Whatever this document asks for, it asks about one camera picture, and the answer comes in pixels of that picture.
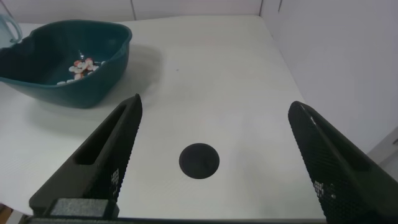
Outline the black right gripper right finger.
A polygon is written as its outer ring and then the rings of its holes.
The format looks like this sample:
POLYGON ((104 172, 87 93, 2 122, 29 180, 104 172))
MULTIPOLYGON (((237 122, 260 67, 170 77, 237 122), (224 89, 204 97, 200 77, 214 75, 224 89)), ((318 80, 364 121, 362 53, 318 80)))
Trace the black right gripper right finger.
POLYGON ((397 223, 397 181, 312 107, 288 119, 328 223, 397 223))

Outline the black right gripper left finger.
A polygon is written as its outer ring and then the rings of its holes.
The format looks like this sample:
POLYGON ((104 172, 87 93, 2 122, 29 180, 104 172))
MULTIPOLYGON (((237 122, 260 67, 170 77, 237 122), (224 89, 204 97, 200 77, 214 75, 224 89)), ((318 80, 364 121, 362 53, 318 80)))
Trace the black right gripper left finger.
POLYGON ((29 200, 41 216, 59 198, 117 201, 142 118, 136 94, 120 104, 29 200))

